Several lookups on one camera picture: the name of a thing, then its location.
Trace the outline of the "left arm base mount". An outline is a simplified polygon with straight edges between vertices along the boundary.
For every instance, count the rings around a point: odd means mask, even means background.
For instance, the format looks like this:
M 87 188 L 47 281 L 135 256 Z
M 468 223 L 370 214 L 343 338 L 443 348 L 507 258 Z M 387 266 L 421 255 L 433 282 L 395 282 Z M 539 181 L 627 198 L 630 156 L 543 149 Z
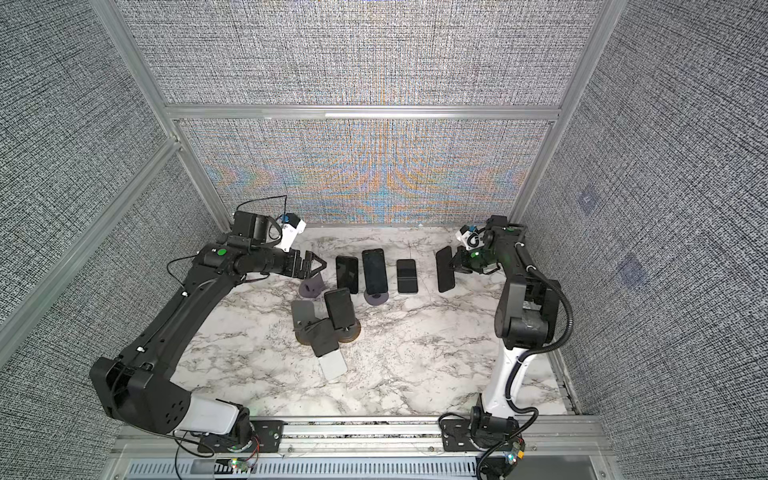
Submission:
M 277 453 L 283 437 L 285 422 L 250 418 L 246 407 L 239 409 L 232 430 L 223 435 L 205 434 L 199 437 L 197 451 L 213 453 Z

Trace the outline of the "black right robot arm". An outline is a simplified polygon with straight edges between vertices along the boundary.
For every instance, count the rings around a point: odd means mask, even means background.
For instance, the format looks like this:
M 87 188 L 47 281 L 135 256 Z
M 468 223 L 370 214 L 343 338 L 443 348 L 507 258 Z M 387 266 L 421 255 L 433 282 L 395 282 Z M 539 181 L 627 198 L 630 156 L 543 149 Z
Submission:
M 472 408 L 469 426 L 476 446 L 489 448 L 518 429 L 523 409 L 517 396 L 530 363 L 553 341 L 560 300 L 537 277 L 525 226 L 493 215 L 483 228 L 462 226 L 456 238 L 461 246 L 450 261 L 454 272 L 505 275 L 494 314 L 498 356 L 490 383 Z

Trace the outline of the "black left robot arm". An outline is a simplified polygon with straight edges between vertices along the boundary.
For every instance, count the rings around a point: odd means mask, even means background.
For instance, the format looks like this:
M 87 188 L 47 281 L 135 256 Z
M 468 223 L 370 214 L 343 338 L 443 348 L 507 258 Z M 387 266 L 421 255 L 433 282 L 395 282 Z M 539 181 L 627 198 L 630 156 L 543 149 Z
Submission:
M 305 227 L 294 213 L 275 219 L 235 212 L 230 232 L 189 257 L 185 278 L 149 326 L 115 358 L 101 357 L 91 367 L 106 415 L 157 435 L 208 434 L 243 447 L 252 436 L 246 407 L 200 397 L 171 378 L 204 321 L 249 274 L 306 279 L 320 273 L 313 252 L 292 246 Z

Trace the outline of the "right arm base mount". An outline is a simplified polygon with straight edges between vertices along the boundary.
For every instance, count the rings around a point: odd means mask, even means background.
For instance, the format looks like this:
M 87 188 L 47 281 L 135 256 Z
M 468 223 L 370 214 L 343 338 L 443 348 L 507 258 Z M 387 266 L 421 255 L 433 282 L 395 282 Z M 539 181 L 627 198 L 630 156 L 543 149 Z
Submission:
M 480 426 L 477 415 L 464 416 L 446 412 L 437 419 L 441 432 L 443 449 L 446 452 L 480 452 L 485 450 L 476 439 L 475 434 Z

